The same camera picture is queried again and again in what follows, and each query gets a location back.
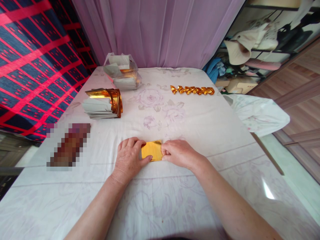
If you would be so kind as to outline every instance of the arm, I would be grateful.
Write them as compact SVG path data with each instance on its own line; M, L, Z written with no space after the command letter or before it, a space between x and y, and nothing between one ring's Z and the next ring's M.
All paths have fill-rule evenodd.
M186 141L167 141L161 151L162 160L188 168L194 173L231 239L282 239L224 180L208 159Z
M151 161L152 156L139 160L141 145L136 137L121 142L112 174L84 211L65 239L104 239L116 207L131 179Z

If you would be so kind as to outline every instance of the purple curtain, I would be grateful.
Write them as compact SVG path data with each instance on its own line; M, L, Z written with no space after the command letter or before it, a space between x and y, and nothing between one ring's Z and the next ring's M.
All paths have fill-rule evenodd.
M244 0L73 0L98 63L131 54L138 67L202 69Z

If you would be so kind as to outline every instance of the white tablecloth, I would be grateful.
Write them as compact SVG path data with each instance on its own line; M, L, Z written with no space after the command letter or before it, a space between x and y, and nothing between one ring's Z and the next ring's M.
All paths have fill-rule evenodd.
M3 239L62 239L111 174L118 144L185 139L285 239L318 239L320 228L199 69L139 69L143 85L122 92L121 119L91 120L81 103L86 90L112 88L98 67L0 202ZM210 95L173 95L170 85L213 87ZM91 123L91 134L72 171L46 167L69 123ZM165 236L226 239L193 174L169 162L152 162L132 180L114 215L108 239Z

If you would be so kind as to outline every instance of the plastic bag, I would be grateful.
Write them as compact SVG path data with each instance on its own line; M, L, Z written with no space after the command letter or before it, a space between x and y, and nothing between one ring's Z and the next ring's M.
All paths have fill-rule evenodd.
M103 70L113 79L114 85L120 90L135 90L141 82L138 66L131 54L114 55L114 53L108 53Z
M263 137L290 122L290 116L272 99L242 94L223 95L249 132Z

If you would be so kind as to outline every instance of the cardboard box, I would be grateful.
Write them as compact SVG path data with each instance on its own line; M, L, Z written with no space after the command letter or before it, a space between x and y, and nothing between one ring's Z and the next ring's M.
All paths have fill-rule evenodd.
M219 92L221 92L225 87L227 87L230 83L230 80L227 78L218 78L215 86L218 88Z
M258 84L250 77L238 77L231 79L229 85L226 87L228 93L247 94Z

